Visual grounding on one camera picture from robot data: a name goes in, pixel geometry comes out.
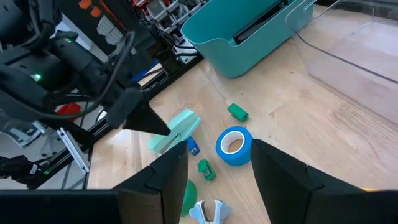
green lego brick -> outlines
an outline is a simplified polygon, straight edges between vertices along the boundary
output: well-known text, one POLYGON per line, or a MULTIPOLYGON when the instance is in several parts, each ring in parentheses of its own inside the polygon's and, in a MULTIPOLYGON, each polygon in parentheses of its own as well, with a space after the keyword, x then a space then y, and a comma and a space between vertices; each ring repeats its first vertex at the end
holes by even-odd
POLYGON ((231 104, 231 106, 228 107, 228 111, 231 113, 232 117, 240 122, 245 122, 248 120, 249 114, 236 103, 231 104))
POLYGON ((216 172, 207 159, 201 159, 198 163, 199 173, 203 174, 206 180, 211 181, 216 177, 216 172))

light green plastic piece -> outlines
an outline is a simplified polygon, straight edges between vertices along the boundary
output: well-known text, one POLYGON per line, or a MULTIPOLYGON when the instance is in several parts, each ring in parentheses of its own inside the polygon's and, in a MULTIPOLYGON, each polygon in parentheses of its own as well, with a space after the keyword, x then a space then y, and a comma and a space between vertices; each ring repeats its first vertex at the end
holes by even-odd
POLYGON ((156 153, 165 153, 180 141, 192 135, 201 122, 201 118, 192 110, 185 109, 174 117, 167 125, 171 132, 168 136, 155 135, 149 140, 148 146, 156 153))

wooden tabletop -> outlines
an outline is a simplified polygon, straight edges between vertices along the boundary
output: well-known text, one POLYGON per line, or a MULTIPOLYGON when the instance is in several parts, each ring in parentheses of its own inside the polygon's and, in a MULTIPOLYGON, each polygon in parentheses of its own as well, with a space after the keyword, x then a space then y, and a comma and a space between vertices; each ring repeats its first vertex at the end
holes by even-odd
MULTIPOLYGON (((231 167, 216 154, 216 140, 230 126, 245 126, 255 138, 358 187, 398 188, 398 127, 308 76, 292 40, 235 79, 204 60, 150 105, 165 121, 185 108, 202 118, 193 134, 201 153, 190 155, 188 178, 198 200, 220 199, 232 207, 226 224, 269 223, 251 163, 231 167), (248 121, 231 117, 231 103, 249 113, 248 121), (198 173, 200 159, 212 164, 214 181, 198 173)), ((150 138, 117 130, 97 142, 88 187, 111 188, 150 164, 158 157, 147 146, 150 138)), ((196 221, 187 216, 180 223, 196 221)))

blue small block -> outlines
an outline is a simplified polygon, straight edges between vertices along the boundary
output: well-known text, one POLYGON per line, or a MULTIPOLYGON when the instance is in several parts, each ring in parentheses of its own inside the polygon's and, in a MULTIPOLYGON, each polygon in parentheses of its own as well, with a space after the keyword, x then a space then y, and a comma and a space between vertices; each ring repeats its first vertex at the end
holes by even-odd
POLYGON ((192 155, 197 155, 199 154, 200 150, 199 147, 197 145, 197 143, 195 142, 195 140, 193 140, 193 137, 189 137, 187 138, 187 142, 188 142, 188 150, 192 153, 192 155))

blue tape roll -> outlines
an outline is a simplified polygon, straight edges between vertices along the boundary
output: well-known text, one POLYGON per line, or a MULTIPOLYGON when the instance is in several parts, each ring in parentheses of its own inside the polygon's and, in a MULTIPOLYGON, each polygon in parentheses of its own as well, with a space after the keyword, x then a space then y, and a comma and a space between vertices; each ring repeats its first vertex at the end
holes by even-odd
POLYGON ((253 137, 249 131, 241 126, 230 127, 217 139, 216 152, 227 164, 241 166, 250 161, 250 148, 253 137), (228 152, 232 142, 243 139, 242 146, 235 152, 228 152))

